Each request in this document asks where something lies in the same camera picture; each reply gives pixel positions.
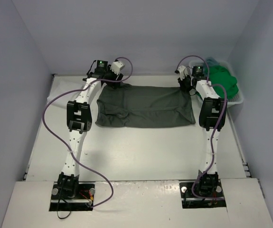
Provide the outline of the grey t shirt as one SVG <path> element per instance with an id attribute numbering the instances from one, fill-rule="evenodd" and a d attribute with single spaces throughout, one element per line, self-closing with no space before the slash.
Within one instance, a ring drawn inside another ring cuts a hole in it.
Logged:
<path id="1" fill-rule="evenodd" d="M 111 128 L 173 128 L 196 123 L 189 93 L 178 87 L 105 86 L 97 99 L 96 125 Z"/>

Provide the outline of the white t shirt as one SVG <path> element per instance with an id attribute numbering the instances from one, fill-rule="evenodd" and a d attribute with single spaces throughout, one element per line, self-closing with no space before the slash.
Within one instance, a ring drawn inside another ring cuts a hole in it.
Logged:
<path id="1" fill-rule="evenodd" d="M 71 90 L 83 89 L 83 87 L 84 87 L 83 83 L 74 83 L 74 82 L 70 82 L 70 81 L 66 81 L 66 80 L 60 80 L 59 82 L 56 82 L 55 88 L 51 90 L 51 92 L 47 98 L 47 102 L 48 103 L 51 102 L 51 100 L 53 100 L 55 97 L 65 93 L 65 92 L 68 92 Z M 74 101 L 78 97 L 79 94 L 80 94 L 80 91 L 67 94 L 67 95 L 57 99 L 56 101 L 54 101 L 52 103 L 52 105 L 66 109 L 67 102 Z"/>

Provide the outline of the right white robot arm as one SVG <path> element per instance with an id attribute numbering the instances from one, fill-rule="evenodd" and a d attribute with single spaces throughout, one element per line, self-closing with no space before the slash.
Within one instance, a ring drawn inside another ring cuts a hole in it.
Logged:
<path id="1" fill-rule="evenodd" d="M 203 147 L 198 177 L 191 187 L 191 194 L 202 200 L 222 200 L 224 197 L 217 192 L 220 188 L 217 172 L 217 143 L 226 121 L 226 90 L 221 84 L 211 83 L 208 76 L 187 75 L 186 69 L 185 66 L 179 66 L 175 73 L 179 74 L 178 83 L 183 91 L 189 92 L 194 89 L 202 98 L 198 124 L 203 129 L 206 143 Z"/>

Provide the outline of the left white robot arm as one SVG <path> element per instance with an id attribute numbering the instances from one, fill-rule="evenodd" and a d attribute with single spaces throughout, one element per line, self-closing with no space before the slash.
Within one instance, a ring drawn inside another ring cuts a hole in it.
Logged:
<path id="1" fill-rule="evenodd" d="M 83 142 L 92 127 L 91 102 L 103 86 L 101 79 L 120 81 L 123 78 L 121 70 L 124 63 L 115 60 L 112 64 L 98 60 L 96 69 L 84 79 L 83 91 L 73 101 L 68 101 L 66 107 L 66 123 L 69 129 L 69 154 L 57 180 L 57 185 L 64 196 L 75 199 L 79 194 L 79 165 L 76 160 L 80 159 Z"/>

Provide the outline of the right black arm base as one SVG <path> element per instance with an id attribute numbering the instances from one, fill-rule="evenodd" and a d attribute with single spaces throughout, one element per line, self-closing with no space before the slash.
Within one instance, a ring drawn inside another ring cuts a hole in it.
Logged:
<path id="1" fill-rule="evenodd" d="M 226 200 L 221 185 L 218 181 L 217 185 L 208 191 L 197 191 L 194 189 L 195 196 L 191 187 L 193 182 L 179 182 L 181 204 L 183 209 L 213 209 L 226 208 Z"/>

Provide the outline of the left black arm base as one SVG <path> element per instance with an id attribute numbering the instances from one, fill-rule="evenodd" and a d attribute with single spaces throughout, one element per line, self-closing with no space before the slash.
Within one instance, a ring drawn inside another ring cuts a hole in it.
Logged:
<path id="1" fill-rule="evenodd" d="M 54 182 L 50 195 L 49 212 L 55 212 L 59 219 L 66 219 L 72 212 L 92 211 L 94 195 L 94 182 L 80 182 L 75 194 L 62 190 Z"/>

